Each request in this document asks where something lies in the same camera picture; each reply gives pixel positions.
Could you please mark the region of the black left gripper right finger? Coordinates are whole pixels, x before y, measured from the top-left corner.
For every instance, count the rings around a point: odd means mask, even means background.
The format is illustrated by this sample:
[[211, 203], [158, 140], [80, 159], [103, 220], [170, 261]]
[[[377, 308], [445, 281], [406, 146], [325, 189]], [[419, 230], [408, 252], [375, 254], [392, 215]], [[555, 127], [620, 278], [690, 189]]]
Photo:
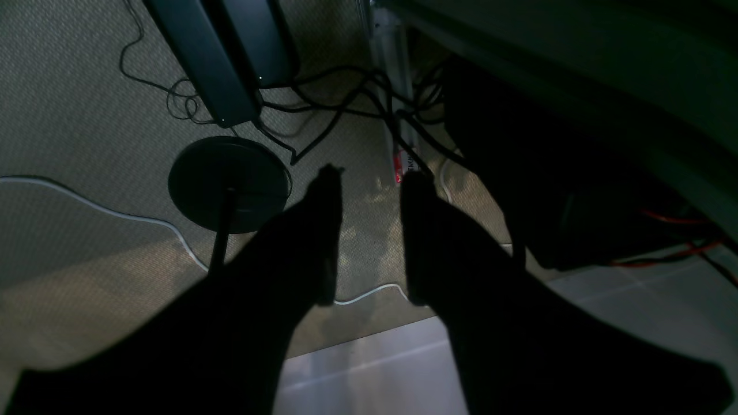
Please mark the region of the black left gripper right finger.
[[409, 173], [408, 296], [445, 324], [470, 414], [721, 414], [719, 365], [646, 342], [570, 304], [473, 218]]

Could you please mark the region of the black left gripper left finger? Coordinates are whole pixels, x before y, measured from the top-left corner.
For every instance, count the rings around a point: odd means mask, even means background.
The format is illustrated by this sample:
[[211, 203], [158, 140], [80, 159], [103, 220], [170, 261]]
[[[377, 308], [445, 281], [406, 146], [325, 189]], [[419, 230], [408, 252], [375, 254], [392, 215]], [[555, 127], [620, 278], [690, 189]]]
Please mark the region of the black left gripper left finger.
[[334, 302], [341, 173], [321, 168], [232, 262], [122, 341], [64, 369], [24, 371], [7, 413], [272, 413], [293, 331]]

